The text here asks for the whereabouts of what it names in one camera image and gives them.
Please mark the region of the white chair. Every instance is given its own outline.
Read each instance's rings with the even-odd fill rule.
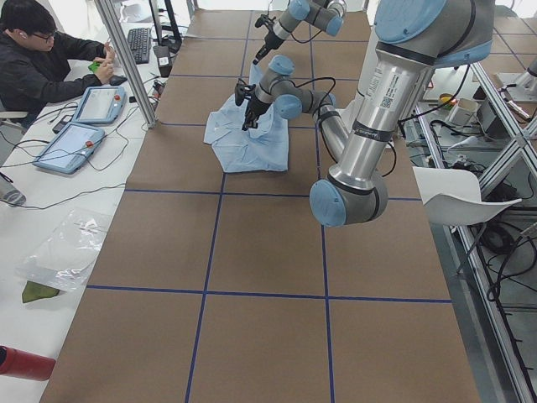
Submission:
[[[27,115],[28,112],[6,111],[6,108],[2,104],[2,100],[0,100],[0,126],[5,125],[9,126],[10,128],[18,128],[24,132],[26,129],[18,123],[11,122],[11,119],[26,118]]]
[[[487,222],[522,199],[482,201],[479,180],[467,170],[414,167],[429,221],[451,226]]]

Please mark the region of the gray robot arm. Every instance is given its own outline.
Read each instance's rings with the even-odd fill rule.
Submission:
[[[253,63],[256,65],[270,50],[278,49],[302,21],[336,36],[343,25],[346,10],[345,0],[291,0],[277,21],[267,14],[261,14],[255,27],[265,26],[268,33]]]
[[[273,102],[284,118],[311,113],[336,160],[311,188],[315,218],[329,227],[373,220],[388,202],[377,164],[420,72],[484,59],[492,44],[493,8],[493,0],[382,0],[375,20],[378,63],[351,133],[331,97],[292,83],[292,62],[281,55],[250,87],[243,128],[256,127]]]

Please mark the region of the man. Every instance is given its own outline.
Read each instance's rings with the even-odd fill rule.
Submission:
[[[56,31],[49,11],[35,0],[6,0],[0,16],[0,100],[8,111],[26,111],[27,128],[48,102],[82,95],[113,76],[115,51],[108,43]],[[98,61],[95,74],[64,81],[68,60]]]

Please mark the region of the light blue cloth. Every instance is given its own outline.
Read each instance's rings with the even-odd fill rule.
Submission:
[[[257,84],[263,73],[252,65],[250,84]],[[210,144],[224,172],[252,170],[287,170],[289,130],[287,120],[274,112],[274,105],[259,118],[258,128],[242,130],[248,101],[240,107],[231,95],[217,112],[207,119],[205,138]]]

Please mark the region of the red can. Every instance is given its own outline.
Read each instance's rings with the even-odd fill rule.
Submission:
[[[0,375],[47,380],[50,378],[55,364],[55,359],[0,346]]]

